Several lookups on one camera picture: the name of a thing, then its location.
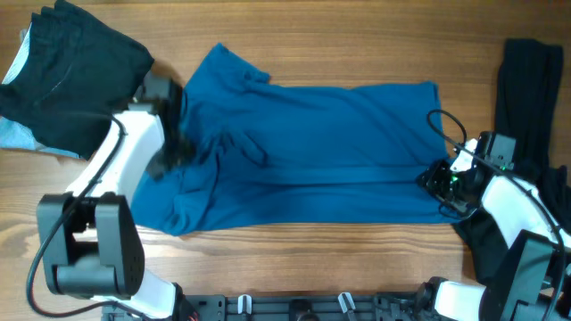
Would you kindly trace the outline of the blue polo shirt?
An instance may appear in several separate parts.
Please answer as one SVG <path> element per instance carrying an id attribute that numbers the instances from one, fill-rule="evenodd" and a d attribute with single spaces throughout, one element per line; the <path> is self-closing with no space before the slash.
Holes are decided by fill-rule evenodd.
<path id="1" fill-rule="evenodd" d="M 447 155 L 437 85 L 286 87 L 214 46 L 186 84 L 184 166 L 144 175 L 131 212 L 170 235 L 276 223 L 441 224 L 417 177 Z"/>

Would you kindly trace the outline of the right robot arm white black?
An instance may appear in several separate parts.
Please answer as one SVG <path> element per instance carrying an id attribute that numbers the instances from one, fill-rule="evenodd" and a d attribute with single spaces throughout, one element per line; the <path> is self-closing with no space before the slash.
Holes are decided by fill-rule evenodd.
<path id="1" fill-rule="evenodd" d="M 454 146 L 455 161 L 437 161 L 418 184 L 446 217 L 489 214 L 508 251 L 485 286 L 440 284 L 435 310 L 454 320 L 568 320 L 568 306 L 559 298 L 567 279 L 567 236 L 535 186 L 513 174 L 515 139 L 483 132 Z"/>

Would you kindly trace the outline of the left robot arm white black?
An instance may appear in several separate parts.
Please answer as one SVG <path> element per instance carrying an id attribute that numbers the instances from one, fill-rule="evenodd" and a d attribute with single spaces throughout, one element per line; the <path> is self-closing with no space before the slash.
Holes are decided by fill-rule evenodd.
<path id="1" fill-rule="evenodd" d="M 148 72 L 125 111 L 106 114 L 110 131 L 86 170 L 65 193 L 47 194 L 37 206 L 40 247 L 26 298 L 43 317 L 72 317 L 97 308 L 139 320 L 197 320 L 180 286 L 145 268 L 143 245 L 130 205 L 143 174 L 162 177 L 194 149 L 178 133 L 182 87 Z M 91 300 L 81 309 L 48 312 L 36 303 L 37 269 L 48 290 Z"/>

